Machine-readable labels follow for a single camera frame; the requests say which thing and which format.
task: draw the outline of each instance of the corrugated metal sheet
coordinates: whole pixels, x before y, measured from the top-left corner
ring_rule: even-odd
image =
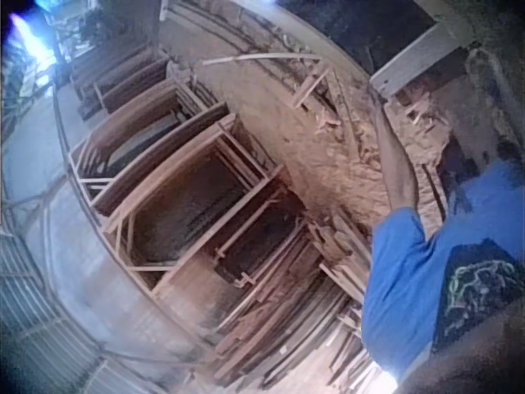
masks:
[[[48,289],[12,212],[2,212],[0,286],[2,356],[23,392],[151,393],[166,391],[141,378],[101,346]]]

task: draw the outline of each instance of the person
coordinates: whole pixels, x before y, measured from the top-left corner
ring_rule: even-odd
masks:
[[[476,51],[469,64],[484,65],[484,78],[495,82],[486,85],[497,85],[499,102],[511,103],[507,113],[516,116],[515,101],[502,97],[509,88],[494,57]],[[391,212],[373,234],[362,339],[372,359],[401,383],[523,297],[525,189],[518,159],[495,160],[456,186],[446,220],[426,241],[413,165],[377,94],[372,97]]]

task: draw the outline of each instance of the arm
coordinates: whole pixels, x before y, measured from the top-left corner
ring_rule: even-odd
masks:
[[[409,156],[392,130],[377,93],[372,95],[372,121],[376,127],[381,171],[392,210],[410,207],[417,210],[419,201],[418,180]]]

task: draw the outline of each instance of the blue shirt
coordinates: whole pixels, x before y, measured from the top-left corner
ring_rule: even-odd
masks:
[[[450,196],[449,216],[429,241],[417,212],[398,208],[374,231],[372,271],[363,306],[363,344],[399,379],[432,341],[445,265],[456,245],[493,240],[523,261],[522,177],[496,161]]]

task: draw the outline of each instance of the wood scrap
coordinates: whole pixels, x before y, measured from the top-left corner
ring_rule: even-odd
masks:
[[[313,92],[321,80],[330,72],[331,68],[327,62],[318,62],[304,79],[303,84],[295,91],[290,102],[293,109],[298,108],[304,100]]]

